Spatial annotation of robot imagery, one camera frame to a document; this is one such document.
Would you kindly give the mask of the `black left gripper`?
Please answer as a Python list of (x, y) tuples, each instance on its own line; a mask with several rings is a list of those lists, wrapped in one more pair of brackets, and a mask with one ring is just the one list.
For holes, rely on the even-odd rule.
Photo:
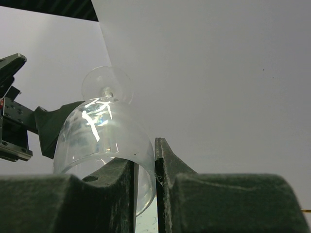
[[(28, 131), (33, 131), (33, 112), (15, 101), (21, 91), (13, 86), (14, 75), (26, 61), (26, 57), (20, 53), (0, 60), (0, 157), (11, 162), (28, 161), (33, 155), (28, 144)], [(35, 109), (35, 124), (43, 156), (54, 158), (64, 122), (82, 103), (65, 104), (54, 111), (47, 111), (40, 106)]]

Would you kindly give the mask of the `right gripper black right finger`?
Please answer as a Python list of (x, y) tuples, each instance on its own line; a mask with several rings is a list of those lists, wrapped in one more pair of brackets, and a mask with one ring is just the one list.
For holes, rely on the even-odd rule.
[(276, 174), (199, 174), (155, 139), (161, 233), (308, 233), (289, 183)]

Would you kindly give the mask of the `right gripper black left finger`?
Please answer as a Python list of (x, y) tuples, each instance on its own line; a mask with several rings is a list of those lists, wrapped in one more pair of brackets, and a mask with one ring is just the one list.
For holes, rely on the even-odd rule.
[(1, 176), (3, 233), (132, 233), (134, 163), (115, 158), (79, 179), (70, 174)]

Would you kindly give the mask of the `short clear glass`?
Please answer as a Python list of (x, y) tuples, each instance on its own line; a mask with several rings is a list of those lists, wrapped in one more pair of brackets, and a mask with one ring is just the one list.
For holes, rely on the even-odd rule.
[(82, 84), (83, 103), (66, 118), (56, 143), (54, 174), (69, 173), (82, 179), (107, 167), (116, 158), (138, 165), (137, 214), (156, 195), (155, 156), (152, 142), (131, 107), (129, 76), (116, 67), (97, 67)]

